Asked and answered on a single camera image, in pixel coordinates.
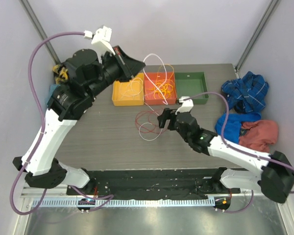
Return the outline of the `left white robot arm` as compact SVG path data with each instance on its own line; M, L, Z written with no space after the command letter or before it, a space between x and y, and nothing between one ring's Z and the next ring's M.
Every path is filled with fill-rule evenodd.
M76 187L83 195L95 188L87 170L69 167L55 158L65 136L92 106L96 97L115 81L128 82L145 63L126 55L119 47L113 53L98 57L92 49L81 49L68 58L63 66L68 80L58 86L48 100L45 125L32 146L13 165L26 172L25 181L32 188L50 189L59 184Z

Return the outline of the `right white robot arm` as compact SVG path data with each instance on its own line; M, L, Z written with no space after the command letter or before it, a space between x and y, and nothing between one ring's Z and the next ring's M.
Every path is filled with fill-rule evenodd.
M244 188L260 191L276 203L286 202L294 186L294 168L284 153L269 154L224 141L217 133L201 128L190 112L165 108L157 120L159 128L167 125L169 130L177 131L193 151L243 168L222 168L211 182L216 193L228 188Z

